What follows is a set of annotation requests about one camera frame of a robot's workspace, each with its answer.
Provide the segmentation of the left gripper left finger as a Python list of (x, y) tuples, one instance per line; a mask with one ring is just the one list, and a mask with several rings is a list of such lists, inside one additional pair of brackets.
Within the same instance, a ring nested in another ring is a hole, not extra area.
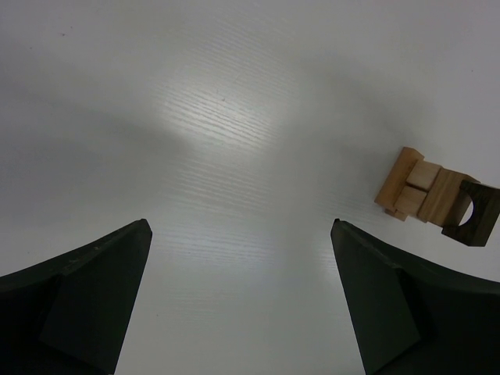
[(3, 374), (113, 374), (148, 260), (136, 220), (1, 278)]

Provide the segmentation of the pale wood cube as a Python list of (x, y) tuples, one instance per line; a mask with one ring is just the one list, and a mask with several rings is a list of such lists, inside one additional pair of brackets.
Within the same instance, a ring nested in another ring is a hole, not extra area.
[(401, 213), (416, 217), (426, 197), (426, 191), (406, 185), (396, 199), (394, 207)]

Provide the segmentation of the light wood long block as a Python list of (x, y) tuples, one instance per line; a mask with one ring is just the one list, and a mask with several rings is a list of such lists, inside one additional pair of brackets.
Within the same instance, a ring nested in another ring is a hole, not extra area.
[(472, 202), (469, 195), (460, 190), (463, 181), (478, 183), (478, 180), (467, 174), (441, 169), (417, 218), (438, 227), (458, 226)]

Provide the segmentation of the light wood cube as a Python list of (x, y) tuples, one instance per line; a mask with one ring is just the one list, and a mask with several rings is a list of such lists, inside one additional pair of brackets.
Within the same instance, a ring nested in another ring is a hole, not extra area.
[(406, 178), (406, 183), (422, 191), (429, 191), (441, 169), (442, 166), (438, 164), (419, 160)]

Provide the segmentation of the light wood plank block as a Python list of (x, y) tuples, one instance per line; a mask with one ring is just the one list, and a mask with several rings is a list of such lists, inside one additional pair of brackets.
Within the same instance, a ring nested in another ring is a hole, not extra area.
[(406, 186), (408, 176), (422, 160), (424, 156), (416, 149), (403, 147), (374, 201), (384, 209), (395, 211), (395, 203)]

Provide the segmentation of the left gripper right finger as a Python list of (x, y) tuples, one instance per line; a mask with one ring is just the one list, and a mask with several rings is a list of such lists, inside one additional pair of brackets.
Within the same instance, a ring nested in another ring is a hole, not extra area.
[(344, 220), (330, 232), (367, 374), (497, 374), (499, 284), (396, 248)]

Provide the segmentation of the dark wood tall block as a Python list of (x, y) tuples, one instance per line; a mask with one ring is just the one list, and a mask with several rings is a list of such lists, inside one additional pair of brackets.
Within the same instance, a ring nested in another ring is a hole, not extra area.
[(459, 197), (470, 199), (473, 210), (463, 224), (460, 219), (449, 221), (441, 233), (469, 247), (484, 247), (499, 217), (499, 189), (479, 182), (463, 180), (459, 186)]

